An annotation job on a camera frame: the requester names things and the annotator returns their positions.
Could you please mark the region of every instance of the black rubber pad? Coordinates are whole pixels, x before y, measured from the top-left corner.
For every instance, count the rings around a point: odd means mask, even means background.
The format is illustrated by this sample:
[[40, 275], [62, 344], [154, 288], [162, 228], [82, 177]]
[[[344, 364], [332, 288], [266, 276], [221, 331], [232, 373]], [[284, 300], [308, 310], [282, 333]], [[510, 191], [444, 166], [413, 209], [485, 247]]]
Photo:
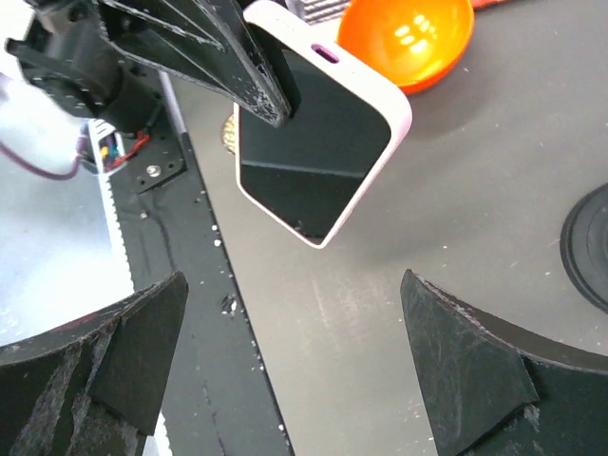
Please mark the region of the black rubber pad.
[[608, 184], [572, 209], [563, 224], [560, 247], [572, 283], [608, 313]]

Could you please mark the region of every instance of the phone screen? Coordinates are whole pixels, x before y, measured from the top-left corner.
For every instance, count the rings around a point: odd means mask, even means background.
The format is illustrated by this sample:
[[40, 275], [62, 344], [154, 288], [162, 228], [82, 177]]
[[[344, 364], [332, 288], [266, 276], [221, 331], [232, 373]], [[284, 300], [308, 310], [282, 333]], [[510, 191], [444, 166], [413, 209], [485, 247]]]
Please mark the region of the phone screen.
[[239, 111], [240, 184], [318, 245], [387, 147], [390, 127], [375, 108], [323, 71], [289, 49], [283, 54], [299, 105], [280, 128]]

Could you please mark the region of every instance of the gray table surface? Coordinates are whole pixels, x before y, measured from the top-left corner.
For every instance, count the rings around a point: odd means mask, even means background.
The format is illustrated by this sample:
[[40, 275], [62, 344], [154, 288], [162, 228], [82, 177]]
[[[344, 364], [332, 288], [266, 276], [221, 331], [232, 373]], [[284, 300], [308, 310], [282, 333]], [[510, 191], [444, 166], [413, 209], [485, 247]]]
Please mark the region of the gray table surface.
[[561, 266], [570, 208], [608, 181], [599, 0], [477, 14], [464, 59], [411, 97], [409, 136], [323, 251], [237, 190], [232, 110], [176, 91], [298, 456], [436, 454], [402, 321], [411, 268], [528, 330], [608, 354], [608, 316]]

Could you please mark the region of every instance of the cable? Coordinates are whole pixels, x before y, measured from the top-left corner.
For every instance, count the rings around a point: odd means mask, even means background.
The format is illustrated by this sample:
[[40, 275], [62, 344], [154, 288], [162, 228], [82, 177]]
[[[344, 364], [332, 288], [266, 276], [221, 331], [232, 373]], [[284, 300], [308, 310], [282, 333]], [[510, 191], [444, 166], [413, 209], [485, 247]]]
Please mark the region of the cable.
[[150, 135], [144, 134], [142, 131], [138, 132], [137, 137], [138, 137], [137, 142], [135, 142], [133, 144], [129, 153], [126, 154], [124, 157], [120, 157], [119, 159], [114, 161], [112, 163], [112, 166], [110, 167], [110, 170], [115, 169], [116, 167], [120, 166], [124, 162], [128, 162], [129, 160], [131, 160], [133, 157], [135, 157], [137, 155], [137, 153], [140, 151], [140, 149], [142, 147], [144, 147], [150, 141]]
[[74, 162], [72, 163], [72, 166], [69, 169], [69, 171], [67, 171], [65, 174], [51, 173], [50, 171], [39, 168], [35, 164], [30, 163], [29, 161], [27, 161], [26, 159], [24, 159], [23, 157], [21, 157], [20, 155], [15, 153], [12, 149], [10, 149], [8, 146], [6, 146], [3, 142], [0, 142], [0, 152], [3, 155], [5, 155], [9, 160], [11, 160], [13, 163], [21, 166], [23, 169], [25, 169], [26, 171], [29, 171], [32, 174], [35, 174], [36, 176], [40, 176], [41, 178], [45, 178], [45, 179], [50, 179], [52, 181], [68, 181], [68, 180], [72, 179], [74, 176], [76, 176], [76, 174], [78, 174], [78, 168], [80, 168], [80, 161], [83, 157], [83, 152], [86, 147], [86, 141], [87, 141], [86, 132], [87, 132], [87, 123], [85, 123], [83, 125], [83, 127], [81, 128], [81, 131], [80, 131], [81, 136], [78, 138], [78, 141], [76, 142], [76, 158], [74, 159]]

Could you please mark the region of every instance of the orange plastic bowl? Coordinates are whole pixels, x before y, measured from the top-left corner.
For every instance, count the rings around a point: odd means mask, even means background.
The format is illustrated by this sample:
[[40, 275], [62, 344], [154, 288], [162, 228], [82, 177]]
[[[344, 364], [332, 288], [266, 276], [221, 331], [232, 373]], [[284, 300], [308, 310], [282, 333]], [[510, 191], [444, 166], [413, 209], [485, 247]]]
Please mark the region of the orange plastic bowl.
[[352, 0], [337, 42], [410, 94], [449, 73], [474, 24], [471, 0]]

